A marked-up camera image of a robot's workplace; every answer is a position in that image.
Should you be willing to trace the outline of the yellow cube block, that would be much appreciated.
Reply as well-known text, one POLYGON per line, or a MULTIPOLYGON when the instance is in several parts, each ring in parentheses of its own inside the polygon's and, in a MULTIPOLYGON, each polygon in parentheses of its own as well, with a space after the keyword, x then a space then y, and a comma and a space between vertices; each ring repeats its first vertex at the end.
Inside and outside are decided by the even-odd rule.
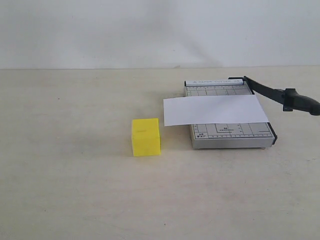
POLYGON ((131 144, 134 157, 160 155, 161 137, 159 119, 133 119, 131 122, 131 144))

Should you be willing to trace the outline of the white paper sheet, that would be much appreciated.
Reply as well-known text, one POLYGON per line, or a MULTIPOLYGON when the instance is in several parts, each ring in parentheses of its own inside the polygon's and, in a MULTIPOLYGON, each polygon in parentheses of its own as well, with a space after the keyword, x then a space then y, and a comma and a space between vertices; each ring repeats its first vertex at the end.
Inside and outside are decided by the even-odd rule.
POLYGON ((163 100, 164 125, 267 123, 258 98, 251 95, 186 96, 163 100))

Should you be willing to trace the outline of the black cutter blade arm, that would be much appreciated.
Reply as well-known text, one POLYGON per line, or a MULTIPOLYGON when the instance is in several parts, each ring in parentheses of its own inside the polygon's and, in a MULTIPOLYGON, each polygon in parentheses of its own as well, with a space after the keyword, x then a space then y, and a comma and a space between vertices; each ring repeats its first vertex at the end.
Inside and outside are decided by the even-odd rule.
POLYGON ((275 89, 258 83, 247 76, 229 77, 228 79, 245 81, 252 91, 255 91, 266 98, 282 104, 282 109, 284 112, 298 110, 307 112, 312 116, 320 115, 320 103, 313 98, 300 95, 295 88, 275 89))

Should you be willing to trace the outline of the grey paper cutter base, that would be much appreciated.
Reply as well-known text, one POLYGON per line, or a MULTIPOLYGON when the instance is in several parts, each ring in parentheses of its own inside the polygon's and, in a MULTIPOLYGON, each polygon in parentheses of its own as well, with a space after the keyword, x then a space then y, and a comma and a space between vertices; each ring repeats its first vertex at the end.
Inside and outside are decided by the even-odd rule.
MULTIPOLYGON (((242 77, 184 82, 186 97, 252 95, 253 93, 242 77)), ((278 139, 270 122, 191 124, 189 130, 194 149, 264 149, 272 147, 278 139)))

